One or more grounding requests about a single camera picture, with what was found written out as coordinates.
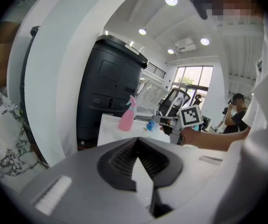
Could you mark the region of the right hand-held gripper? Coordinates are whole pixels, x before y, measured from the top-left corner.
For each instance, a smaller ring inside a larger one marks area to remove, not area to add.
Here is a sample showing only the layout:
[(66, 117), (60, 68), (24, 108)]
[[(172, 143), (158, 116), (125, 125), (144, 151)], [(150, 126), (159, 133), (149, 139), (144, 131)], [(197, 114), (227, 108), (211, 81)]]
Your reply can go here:
[(203, 116), (198, 105), (181, 108), (179, 110), (179, 117), (153, 115), (151, 119), (162, 126), (172, 127), (170, 142), (175, 145), (183, 144), (184, 138), (181, 135), (183, 129), (202, 125), (204, 123)]

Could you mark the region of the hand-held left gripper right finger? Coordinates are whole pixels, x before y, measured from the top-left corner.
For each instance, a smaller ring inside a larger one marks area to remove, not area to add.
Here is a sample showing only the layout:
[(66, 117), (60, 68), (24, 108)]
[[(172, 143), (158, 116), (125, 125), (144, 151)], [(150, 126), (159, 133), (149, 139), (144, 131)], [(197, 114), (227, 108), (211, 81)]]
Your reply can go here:
[(137, 140), (137, 196), (154, 216), (183, 207), (211, 180), (224, 151)]

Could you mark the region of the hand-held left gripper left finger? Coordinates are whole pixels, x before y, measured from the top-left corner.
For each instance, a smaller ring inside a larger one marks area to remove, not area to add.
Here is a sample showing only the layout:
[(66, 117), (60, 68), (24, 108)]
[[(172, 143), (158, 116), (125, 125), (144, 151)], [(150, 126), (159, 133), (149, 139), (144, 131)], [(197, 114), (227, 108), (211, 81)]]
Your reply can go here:
[(77, 152), (35, 177), (22, 197), (40, 220), (60, 224), (147, 224), (132, 180), (136, 138)]

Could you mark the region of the pink spray bottle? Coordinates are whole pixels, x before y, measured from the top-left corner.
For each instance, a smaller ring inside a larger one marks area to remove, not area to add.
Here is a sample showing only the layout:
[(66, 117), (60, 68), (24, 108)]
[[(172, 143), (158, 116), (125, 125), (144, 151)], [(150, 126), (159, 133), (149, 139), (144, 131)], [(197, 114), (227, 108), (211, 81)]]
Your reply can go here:
[(122, 115), (118, 123), (118, 129), (121, 131), (125, 131), (125, 132), (131, 130), (134, 119), (136, 117), (137, 102), (132, 95), (130, 95), (130, 99), (126, 105), (129, 105), (129, 107), (125, 111), (125, 113)]

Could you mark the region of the small blue bottle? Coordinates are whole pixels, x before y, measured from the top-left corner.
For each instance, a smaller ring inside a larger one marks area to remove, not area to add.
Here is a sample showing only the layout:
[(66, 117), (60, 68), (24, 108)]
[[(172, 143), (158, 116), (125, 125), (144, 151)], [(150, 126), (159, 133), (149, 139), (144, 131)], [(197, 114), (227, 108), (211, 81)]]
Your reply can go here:
[(148, 131), (153, 131), (153, 130), (156, 128), (156, 126), (157, 126), (157, 122), (151, 119), (151, 120), (147, 123), (147, 125), (146, 125), (146, 129), (147, 129)]

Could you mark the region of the black office chair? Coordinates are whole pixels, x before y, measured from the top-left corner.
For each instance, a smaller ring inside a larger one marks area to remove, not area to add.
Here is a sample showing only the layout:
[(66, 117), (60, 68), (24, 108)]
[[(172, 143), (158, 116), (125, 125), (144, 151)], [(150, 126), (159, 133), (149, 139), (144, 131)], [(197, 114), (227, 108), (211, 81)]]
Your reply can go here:
[(179, 109), (181, 109), (190, 99), (191, 97), (187, 92), (179, 88), (173, 88), (160, 104), (157, 114), (167, 117), (175, 117), (177, 116)]

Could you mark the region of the white mesh office chair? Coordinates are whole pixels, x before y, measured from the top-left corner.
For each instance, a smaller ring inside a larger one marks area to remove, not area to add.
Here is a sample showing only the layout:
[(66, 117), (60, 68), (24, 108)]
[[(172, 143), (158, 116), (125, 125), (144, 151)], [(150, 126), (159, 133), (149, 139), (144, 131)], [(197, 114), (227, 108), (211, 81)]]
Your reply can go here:
[(136, 97), (137, 115), (155, 115), (160, 101), (168, 94), (168, 90), (160, 83), (149, 80)]

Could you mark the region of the black railing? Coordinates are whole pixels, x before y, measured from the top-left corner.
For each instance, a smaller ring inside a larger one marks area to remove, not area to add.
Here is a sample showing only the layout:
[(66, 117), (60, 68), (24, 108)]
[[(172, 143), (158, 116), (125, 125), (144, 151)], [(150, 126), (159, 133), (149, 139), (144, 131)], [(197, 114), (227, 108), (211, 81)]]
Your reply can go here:
[(164, 79), (166, 72), (157, 67), (156, 65), (152, 63), (148, 63), (147, 67), (145, 68), (145, 71), (154, 74), (155, 76)]

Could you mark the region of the large window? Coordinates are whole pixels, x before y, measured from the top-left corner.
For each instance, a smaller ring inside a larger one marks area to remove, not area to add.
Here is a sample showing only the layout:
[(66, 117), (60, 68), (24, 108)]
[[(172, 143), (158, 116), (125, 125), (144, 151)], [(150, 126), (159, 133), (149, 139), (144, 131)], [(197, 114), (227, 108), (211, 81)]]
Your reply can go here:
[[(212, 74), (213, 66), (178, 67), (172, 83), (172, 88), (180, 88), (188, 92), (191, 97), (194, 94), (206, 96), (211, 82)], [(205, 87), (205, 89), (190, 89), (185, 87), (184, 84), (197, 85)]]

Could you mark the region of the white basin table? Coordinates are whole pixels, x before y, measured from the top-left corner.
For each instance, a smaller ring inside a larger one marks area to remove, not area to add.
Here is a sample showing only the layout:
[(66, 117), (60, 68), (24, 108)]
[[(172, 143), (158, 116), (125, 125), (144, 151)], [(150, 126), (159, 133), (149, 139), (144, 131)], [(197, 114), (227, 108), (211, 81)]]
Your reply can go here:
[(153, 131), (147, 130), (146, 132), (143, 129), (146, 128), (147, 125), (147, 122), (145, 121), (134, 120), (130, 131), (121, 131), (118, 129), (118, 123), (120, 119), (120, 117), (110, 116), (107, 114), (102, 115), (97, 146), (135, 137), (152, 138), (162, 142), (170, 143), (169, 136), (164, 134), (164, 132), (161, 131), (158, 126)]

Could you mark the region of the black tall machine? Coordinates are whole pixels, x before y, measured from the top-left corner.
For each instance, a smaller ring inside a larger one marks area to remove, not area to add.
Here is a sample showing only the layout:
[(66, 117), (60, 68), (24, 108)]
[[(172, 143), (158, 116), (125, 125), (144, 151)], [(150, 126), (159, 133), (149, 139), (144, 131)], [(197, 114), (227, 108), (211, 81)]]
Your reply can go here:
[(89, 55), (79, 92), (78, 143), (96, 145), (103, 114), (121, 117), (135, 96), (148, 59), (122, 40), (101, 35)]

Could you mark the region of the person's white shirt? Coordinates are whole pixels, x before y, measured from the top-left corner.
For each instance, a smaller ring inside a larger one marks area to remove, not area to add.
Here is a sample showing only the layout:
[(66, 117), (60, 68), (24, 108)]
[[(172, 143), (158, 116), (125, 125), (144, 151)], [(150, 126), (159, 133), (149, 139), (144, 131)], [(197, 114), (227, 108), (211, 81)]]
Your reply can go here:
[(234, 177), (219, 202), (214, 224), (237, 224), (268, 187), (268, 15), (263, 18), (262, 64), (256, 66), (254, 95), (243, 121), (250, 127)]

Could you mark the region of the ceiling air conditioner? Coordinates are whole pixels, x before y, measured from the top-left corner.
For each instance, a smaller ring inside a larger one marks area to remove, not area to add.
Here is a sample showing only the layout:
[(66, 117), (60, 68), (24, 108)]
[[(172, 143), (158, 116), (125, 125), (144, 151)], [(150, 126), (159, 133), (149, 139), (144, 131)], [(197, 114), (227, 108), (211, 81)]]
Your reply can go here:
[(177, 47), (177, 51), (181, 53), (193, 51), (197, 49), (195, 43), (190, 37), (177, 41), (175, 45)]

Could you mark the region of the marble sink cabinet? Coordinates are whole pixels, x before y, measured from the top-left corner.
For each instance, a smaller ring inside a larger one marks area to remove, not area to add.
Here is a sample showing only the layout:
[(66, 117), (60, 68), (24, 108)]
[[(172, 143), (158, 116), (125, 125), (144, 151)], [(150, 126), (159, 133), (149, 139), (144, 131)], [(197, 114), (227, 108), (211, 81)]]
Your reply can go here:
[(18, 105), (3, 95), (1, 99), (0, 181), (16, 192), (20, 192), (46, 168), (31, 148)]

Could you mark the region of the white curved partition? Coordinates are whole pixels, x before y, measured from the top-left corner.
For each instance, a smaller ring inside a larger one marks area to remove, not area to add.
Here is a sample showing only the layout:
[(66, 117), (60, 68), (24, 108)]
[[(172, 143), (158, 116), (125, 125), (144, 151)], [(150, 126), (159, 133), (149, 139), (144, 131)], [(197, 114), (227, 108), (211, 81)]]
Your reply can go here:
[(37, 0), (15, 37), (7, 94), (19, 103), (19, 67), (29, 31), (38, 26), (27, 60), (25, 104), (36, 144), (54, 166), (77, 152), (76, 109), (83, 72), (97, 37), (125, 0)]

